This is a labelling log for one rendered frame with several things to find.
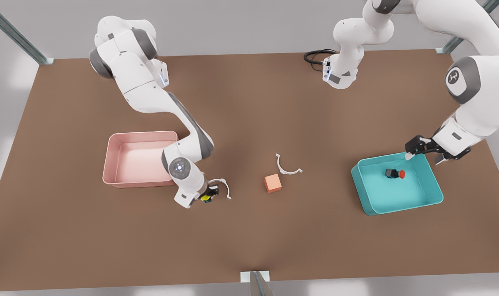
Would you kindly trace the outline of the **blue storage box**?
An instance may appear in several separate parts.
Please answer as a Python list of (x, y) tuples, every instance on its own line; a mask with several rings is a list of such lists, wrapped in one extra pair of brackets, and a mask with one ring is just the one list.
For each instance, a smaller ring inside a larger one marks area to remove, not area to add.
[[(390, 179), (387, 169), (404, 170)], [(362, 159), (351, 175), (365, 214), (369, 216), (441, 204), (444, 195), (424, 154), (405, 160), (405, 153)]]

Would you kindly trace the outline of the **pink storage box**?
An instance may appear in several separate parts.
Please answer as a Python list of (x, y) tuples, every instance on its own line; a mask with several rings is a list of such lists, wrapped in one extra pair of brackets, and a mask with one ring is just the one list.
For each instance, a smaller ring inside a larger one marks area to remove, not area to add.
[(165, 147), (178, 140), (174, 131), (116, 133), (107, 143), (102, 180), (116, 188), (175, 185), (162, 165)]

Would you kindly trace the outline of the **white curved clip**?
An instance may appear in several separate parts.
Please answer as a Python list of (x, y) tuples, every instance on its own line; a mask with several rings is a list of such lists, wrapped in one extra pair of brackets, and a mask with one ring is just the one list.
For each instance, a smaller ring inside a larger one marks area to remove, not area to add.
[(208, 184), (213, 184), (213, 183), (223, 183), (223, 184), (225, 185), (226, 189), (227, 189), (227, 194), (226, 194), (226, 196), (227, 196), (227, 198), (228, 198), (229, 200), (231, 200), (231, 196), (230, 196), (230, 187), (229, 187), (229, 185), (228, 185), (227, 181), (226, 181), (224, 178), (212, 179), (212, 180), (209, 180), (209, 181), (208, 181)]
[(279, 170), (279, 172), (280, 172), (281, 174), (283, 174), (283, 175), (288, 175), (288, 176), (292, 176), (292, 175), (294, 175), (294, 174), (297, 174), (297, 173), (302, 173), (302, 172), (303, 172), (303, 170), (302, 170), (302, 169), (300, 169), (300, 168), (299, 168), (299, 169), (297, 169), (296, 171), (287, 171), (287, 170), (283, 169), (283, 167), (281, 166), (281, 163), (280, 163), (281, 156), (280, 156), (278, 153), (276, 153), (275, 155), (276, 155), (276, 157), (277, 157), (277, 160), (276, 160), (277, 167), (278, 167), (278, 170)]

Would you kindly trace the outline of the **orange cube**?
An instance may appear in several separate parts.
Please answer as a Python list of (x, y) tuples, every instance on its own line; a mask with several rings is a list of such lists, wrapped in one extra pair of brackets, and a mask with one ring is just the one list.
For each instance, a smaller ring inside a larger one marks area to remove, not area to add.
[(272, 193), (279, 191), (282, 188), (281, 180), (278, 174), (273, 174), (271, 176), (266, 176), (264, 178), (264, 184), (267, 193)]

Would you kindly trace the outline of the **silver frame post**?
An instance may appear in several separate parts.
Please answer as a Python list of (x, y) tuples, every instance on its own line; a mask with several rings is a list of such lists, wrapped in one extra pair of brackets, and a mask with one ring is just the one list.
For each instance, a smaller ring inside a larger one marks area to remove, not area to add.
[(274, 296), (270, 286), (269, 271), (243, 271), (240, 272), (240, 282), (250, 283), (251, 296)]
[(37, 49), (19, 30), (17, 30), (0, 13), (0, 30), (14, 41), (26, 54), (28, 54), (39, 65), (52, 65), (54, 58), (47, 58), (39, 49)]
[(499, 6), (499, 0), (439, 0), (439, 10), (433, 14), (436, 32), (451, 35), (437, 54), (450, 54), (462, 41), (471, 43), (481, 56), (499, 56), (499, 23), (491, 13)]

